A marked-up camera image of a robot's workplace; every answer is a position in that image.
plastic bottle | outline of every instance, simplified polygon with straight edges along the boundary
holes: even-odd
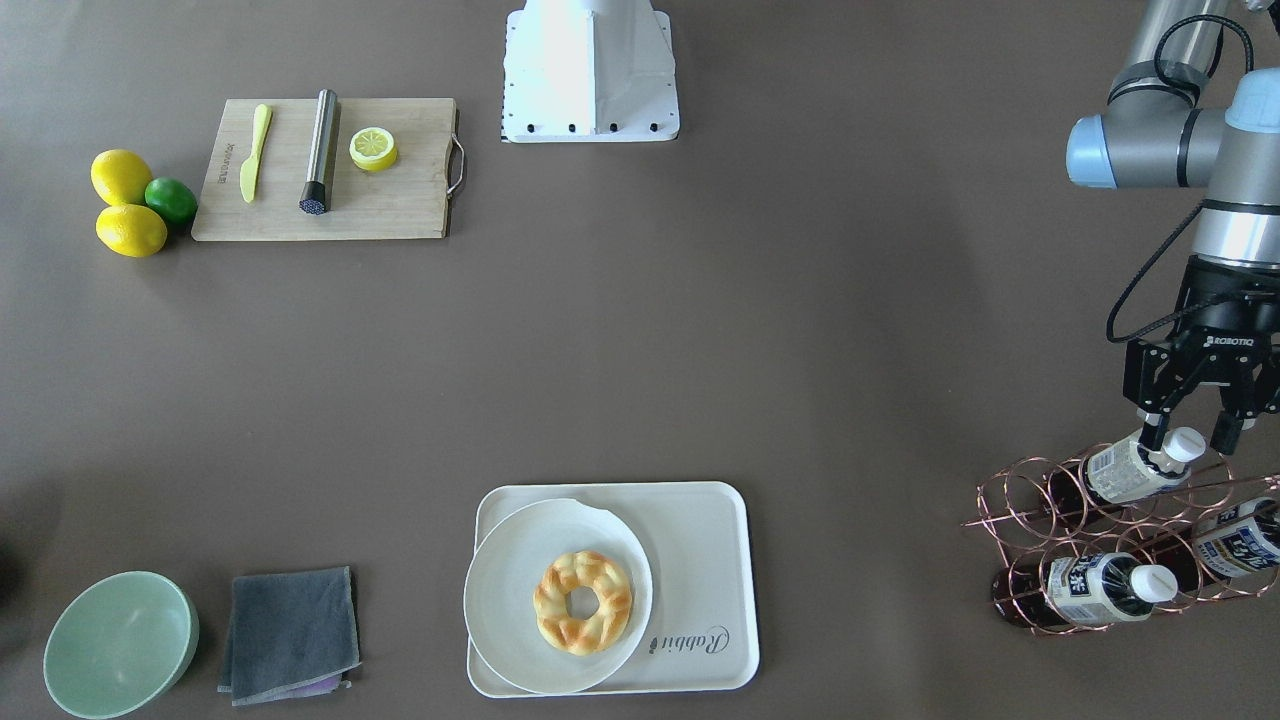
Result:
[[[1152,546],[1151,555],[1172,570],[1178,589],[1194,593],[1204,584],[1243,578],[1280,566],[1280,503],[1257,497],[1201,520],[1178,538]]]
[[[991,597],[996,611],[1020,628],[1065,630],[1133,623],[1151,616],[1155,603],[1178,592],[1178,580],[1162,565],[1143,565],[1128,552],[1059,557],[1044,568],[1015,566],[996,574]],[[1014,596],[1028,593],[1014,600]]]
[[[1204,437],[1193,428],[1175,428],[1165,434],[1158,451],[1143,447],[1138,438],[1142,429],[1091,455],[1080,464],[1080,480],[1066,470],[1052,473],[1046,480],[1044,512],[1057,512],[1068,525],[1084,527],[1102,519],[1089,512],[1085,495],[1094,506],[1133,502],[1180,486],[1190,475],[1188,464],[1204,454]]]

bottle label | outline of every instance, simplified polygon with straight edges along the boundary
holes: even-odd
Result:
[[[1080,625],[1106,625],[1143,620],[1121,612],[1102,589],[1102,570],[1115,553],[1059,557],[1048,569],[1044,594],[1057,614]]]
[[[1138,454],[1138,433],[1089,457],[1089,487],[1107,502],[1133,502],[1178,486],[1187,478],[1160,474]]]
[[[1260,497],[1243,502],[1197,528],[1196,550],[1210,570],[1226,578],[1243,578],[1280,565],[1280,547],[1267,541],[1257,518],[1236,520],[1263,502],[1272,501]]]

gray towel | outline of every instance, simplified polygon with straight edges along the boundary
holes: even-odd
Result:
[[[255,705],[332,692],[360,665],[351,568],[247,575],[232,583],[218,692]]]

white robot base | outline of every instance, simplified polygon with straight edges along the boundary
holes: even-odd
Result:
[[[503,68],[507,142],[680,133],[671,18],[649,0],[527,0],[507,18]]]

wooden cutting board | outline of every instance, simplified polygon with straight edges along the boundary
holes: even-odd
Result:
[[[253,109],[271,106],[257,192],[244,202],[239,168],[248,158]],[[338,99],[329,211],[298,209],[306,182],[316,100],[228,100],[200,192],[191,236],[201,241],[411,240],[448,229],[449,156],[457,104],[452,99]],[[390,131],[399,159],[369,173],[351,161],[351,136],[376,126]]]

